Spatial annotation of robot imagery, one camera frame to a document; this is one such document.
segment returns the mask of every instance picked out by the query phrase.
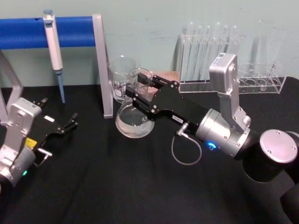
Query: blue led light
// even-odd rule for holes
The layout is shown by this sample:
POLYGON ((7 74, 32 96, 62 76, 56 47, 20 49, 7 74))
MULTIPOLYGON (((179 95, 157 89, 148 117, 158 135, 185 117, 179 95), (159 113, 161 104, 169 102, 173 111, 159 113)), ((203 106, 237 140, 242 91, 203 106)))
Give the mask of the blue led light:
POLYGON ((207 146, 209 146, 210 150, 213 150, 213 149, 217 148, 216 145, 214 143, 212 143, 212 142, 207 142, 206 144, 207 144, 207 146))

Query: cable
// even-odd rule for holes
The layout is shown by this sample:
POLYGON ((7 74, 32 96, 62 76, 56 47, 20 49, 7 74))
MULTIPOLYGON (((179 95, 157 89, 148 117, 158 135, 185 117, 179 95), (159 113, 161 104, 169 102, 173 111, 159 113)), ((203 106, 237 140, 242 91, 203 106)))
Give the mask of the cable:
POLYGON ((182 164, 182 165, 185 165, 185 166, 192 166, 192 165, 195 165, 196 163, 198 163, 201 159, 201 156, 202 156, 202 150, 201 150, 201 146, 200 144, 195 141, 194 139, 190 138, 188 135, 185 135, 184 137, 189 139, 190 141, 194 142, 197 146, 198 146, 198 149, 199 149, 199 157, 196 161, 194 162, 191 162, 191 163, 185 163, 185 162, 182 162, 180 160, 177 159, 177 157, 174 155, 174 152, 173 152, 173 144, 174 144, 174 140, 175 140, 175 137, 176 135, 173 136, 172 138, 172 143, 171 143, 171 154, 173 156, 173 158, 179 163, 179 164, 182 164))

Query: glass beaker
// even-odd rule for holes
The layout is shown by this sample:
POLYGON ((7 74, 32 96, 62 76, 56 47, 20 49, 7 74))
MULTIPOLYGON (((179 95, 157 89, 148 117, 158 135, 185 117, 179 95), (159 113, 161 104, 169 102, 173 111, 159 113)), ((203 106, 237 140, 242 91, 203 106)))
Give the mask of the glass beaker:
MULTIPOLYGON (((143 85, 137 81, 137 75, 141 72, 151 78, 152 74, 142 68, 136 68, 130 71, 130 87, 143 98, 151 101, 151 96, 148 93, 148 85, 143 85)), ((115 124, 117 129, 125 136, 133 139, 142 138, 148 135, 154 128, 154 122, 140 110, 133 106, 133 100, 126 97, 120 109, 117 112, 115 124)))
POLYGON ((120 57, 108 62, 108 72, 112 78, 113 98, 122 103, 126 97, 126 86, 129 82, 129 72, 138 67, 137 62, 130 57, 121 55, 120 57))

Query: black table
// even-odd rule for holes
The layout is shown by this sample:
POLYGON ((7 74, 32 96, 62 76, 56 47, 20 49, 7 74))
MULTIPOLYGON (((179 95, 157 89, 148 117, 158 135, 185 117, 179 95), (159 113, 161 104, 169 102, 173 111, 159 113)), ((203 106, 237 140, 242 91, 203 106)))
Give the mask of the black table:
MULTIPOLYGON (((66 86, 67 105, 57 87, 25 88, 23 97, 50 97, 44 111, 61 123, 79 114, 79 126, 63 141, 52 141, 54 151, 13 190, 4 224, 232 224, 290 223, 279 198, 292 185, 283 172, 269 183, 250 180, 240 161, 203 147, 201 161, 186 167, 171 155, 171 139, 179 126, 161 119, 145 138, 121 135, 114 119, 104 119, 100 87, 66 86)), ((206 108, 219 110, 215 93, 189 94, 206 108)), ((280 95, 240 96, 251 117, 251 128, 299 133, 299 80, 287 78, 280 95)), ((114 103, 116 114, 118 103, 114 103)), ((182 147, 181 159, 196 159, 197 149, 182 147)))

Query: yellow warning label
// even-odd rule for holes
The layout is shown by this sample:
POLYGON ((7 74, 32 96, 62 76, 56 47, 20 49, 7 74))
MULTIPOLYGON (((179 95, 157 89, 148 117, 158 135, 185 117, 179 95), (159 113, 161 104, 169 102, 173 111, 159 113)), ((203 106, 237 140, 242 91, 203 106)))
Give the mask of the yellow warning label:
POLYGON ((26 138, 26 143, 25 145, 28 146, 29 148, 33 148, 34 146, 36 146, 37 141, 34 141, 33 139, 30 138, 26 138))

